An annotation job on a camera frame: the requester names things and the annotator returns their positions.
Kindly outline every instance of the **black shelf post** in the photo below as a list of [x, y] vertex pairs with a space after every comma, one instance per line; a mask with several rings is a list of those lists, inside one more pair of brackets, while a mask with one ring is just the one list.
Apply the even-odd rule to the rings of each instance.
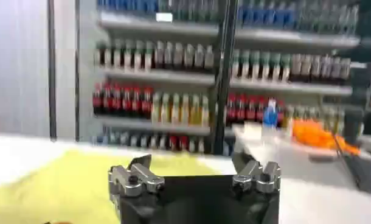
[[224, 111], [230, 86], [231, 61], [234, 48], [235, 25], [237, 22], [238, 0], [227, 0], [222, 25], [220, 70], [215, 77], [214, 96], [217, 100], [218, 111], [214, 116], [211, 129], [211, 152], [222, 155], [224, 141]]

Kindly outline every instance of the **orange object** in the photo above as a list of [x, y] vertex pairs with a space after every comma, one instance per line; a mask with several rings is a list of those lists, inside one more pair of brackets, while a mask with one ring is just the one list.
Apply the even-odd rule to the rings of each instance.
[[[315, 121], [295, 120], [293, 123], [293, 136], [302, 144], [317, 147], [322, 150], [336, 150], [338, 148], [332, 133], [325, 131], [320, 123]], [[359, 149], [347, 144], [343, 137], [337, 136], [336, 140], [341, 150], [354, 155], [360, 153]]]

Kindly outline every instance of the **yellow cloth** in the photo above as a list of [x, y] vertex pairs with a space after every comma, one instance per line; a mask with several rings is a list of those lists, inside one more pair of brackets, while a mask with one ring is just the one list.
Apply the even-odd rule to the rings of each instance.
[[[17, 183], [0, 187], [0, 224], [118, 224], [107, 171], [127, 166], [131, 159], [68, 151]], [[217, 174], [189, 155], [153, 156], [151, 170], [162, 176]]]

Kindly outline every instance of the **white table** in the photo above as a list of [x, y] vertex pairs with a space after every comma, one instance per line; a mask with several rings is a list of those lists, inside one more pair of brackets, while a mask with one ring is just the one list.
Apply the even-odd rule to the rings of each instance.
[[[128, 149], [114, 150], [86, 144], [50, 142], [43, 139], [0, 136], [0, 184], [16, 181], [30, 171], [60, 157], [71, 148], [112, 155], [141, 156], [149, 153]], [[222, 174], [235, 173], [229, 158], [201, 156], [199, 161]], [[280, 223], [371, 223], [371, 195], [285, 177], [282, 179], [281, 188]]]

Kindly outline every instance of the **metal gripper jaw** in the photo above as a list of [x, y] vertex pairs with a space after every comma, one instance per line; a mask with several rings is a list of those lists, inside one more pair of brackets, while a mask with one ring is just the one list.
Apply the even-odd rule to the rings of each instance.
[[277, 163], [269, 162], [264, 170], [256, 160], [250, 160], [240, 173], [233, 176], [232, 187], [237, 193], [256, 189], [265, 194], [280, 190], [281, 171]]
[[138, 197], [144, 192], [157, 194], [164, 188], [165, 180], [153, 174], [149, 167], [132, 162], [128, 169], [112, 166], [108, 171], [108, 184], [110, 199], [117, 203], [119, 196]]

